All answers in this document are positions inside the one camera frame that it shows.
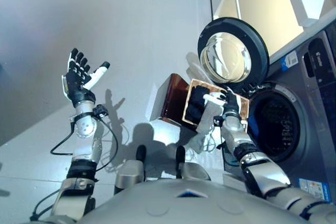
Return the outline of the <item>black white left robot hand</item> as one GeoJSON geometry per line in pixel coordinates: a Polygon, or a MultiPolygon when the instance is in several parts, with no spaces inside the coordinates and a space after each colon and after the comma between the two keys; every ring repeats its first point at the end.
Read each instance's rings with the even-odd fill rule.
{"type": "Polygon", "coordinates": [[[61,76],[64,96],[74,107],[80,102],[96,102],[96,96],[91,89],[110,68],[110,63],[103,62],[95,71],[89,72],[88,59],[77,48],[73,48],[67,61],[67,73],[61,76]]]}

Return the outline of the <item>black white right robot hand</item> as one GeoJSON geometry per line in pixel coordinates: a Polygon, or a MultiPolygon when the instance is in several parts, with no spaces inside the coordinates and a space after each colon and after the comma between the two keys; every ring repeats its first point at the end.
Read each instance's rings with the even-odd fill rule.
{"type": "Polygon", "coordinates": [[[226,113],[239,115],[240,108],[237,102],[236,94],[231,90],[219,90],[203,95],[205,106],[210,104],[214,107],[214,115],[222,116],[226,113]]]}

